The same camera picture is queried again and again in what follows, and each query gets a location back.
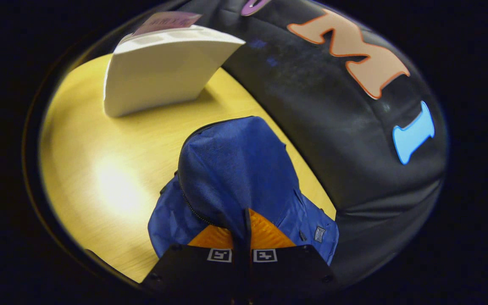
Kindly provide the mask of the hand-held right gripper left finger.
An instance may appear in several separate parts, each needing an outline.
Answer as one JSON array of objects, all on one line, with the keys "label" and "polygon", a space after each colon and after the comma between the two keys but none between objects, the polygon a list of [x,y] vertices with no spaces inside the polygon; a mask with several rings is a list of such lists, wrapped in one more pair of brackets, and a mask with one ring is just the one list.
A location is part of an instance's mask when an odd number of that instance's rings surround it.
[{"label": "hand-held right gripper left finger", "polygon": [[173,244],[141,282],[156,304],[246,305],[248,303],[248,209],[235,217],[217,212],[198,218],[229,229],[233,247]]}]

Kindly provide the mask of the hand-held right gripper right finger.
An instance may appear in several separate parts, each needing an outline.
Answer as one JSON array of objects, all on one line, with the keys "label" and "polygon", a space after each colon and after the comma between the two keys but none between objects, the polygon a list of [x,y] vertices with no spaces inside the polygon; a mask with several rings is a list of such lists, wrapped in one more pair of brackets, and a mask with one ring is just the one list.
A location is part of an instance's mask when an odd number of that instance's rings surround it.
[{"label": "hand-held right gripper right finger", "polygon": [[256,211],[250,215],[250,305],[320,303],[338,289],[338,278],[310,244],[295,245]]}]

